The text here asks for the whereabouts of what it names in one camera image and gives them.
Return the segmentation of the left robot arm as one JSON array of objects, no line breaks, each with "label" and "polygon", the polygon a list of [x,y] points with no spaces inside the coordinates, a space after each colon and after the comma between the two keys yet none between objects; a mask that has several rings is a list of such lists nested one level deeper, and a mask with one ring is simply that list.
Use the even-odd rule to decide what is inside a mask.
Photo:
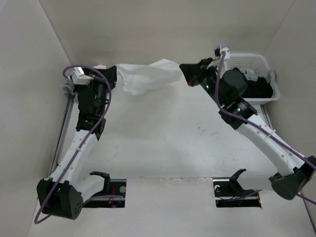
[{"label": "left robot arm", "polygon": [[105,115],[117,84],[117,67],[108,69],[73,65],[68,79],[73,83],[78,103],[78,121],[72,143],[63,159],[48,178],[37,185],[40,208],[34,222],[39,224],[40,214],[47,218],[57,216],[74,220],[84,205],[95,198],[107,196],[111,191],[108,173],[93,171],[83,181],[79,174],[89,153],[104,131]]}]

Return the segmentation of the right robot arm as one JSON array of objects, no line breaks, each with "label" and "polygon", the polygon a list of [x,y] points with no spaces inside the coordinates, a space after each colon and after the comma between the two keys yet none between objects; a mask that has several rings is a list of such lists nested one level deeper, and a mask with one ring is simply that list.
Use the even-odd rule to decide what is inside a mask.
[{"label": "right robot arm", "polygon": [[305,157],[286,144],[256,109],[243,98],[247,79],[237,68],[221,72],[223,61],[213,66],[212,58],[179,66],[188,86],[200,85],[219,108],[222,120],[250,140],[276,167],[269,177],[268,190],[286,200],[294,199],[316,171],[316,158]]}]

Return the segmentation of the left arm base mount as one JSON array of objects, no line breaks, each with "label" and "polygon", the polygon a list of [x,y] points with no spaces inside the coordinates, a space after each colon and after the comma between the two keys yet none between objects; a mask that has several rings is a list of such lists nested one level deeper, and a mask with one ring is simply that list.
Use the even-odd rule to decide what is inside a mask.
[{"label": "left arm base mount", "polygon": [[126,179],[114,179],[110,182],[108,191],[94,194],[84,208],[125,208]]}]

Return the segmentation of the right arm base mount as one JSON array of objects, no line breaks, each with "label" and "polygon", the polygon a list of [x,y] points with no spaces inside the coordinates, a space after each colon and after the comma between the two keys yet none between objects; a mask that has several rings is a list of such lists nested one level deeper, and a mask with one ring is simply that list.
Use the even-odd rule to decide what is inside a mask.
[{"label": "right arm base mount", "polygon": [[227,177],[214,178],[213,189],[217,208],[262,207],[257,190],[244,190]]}]

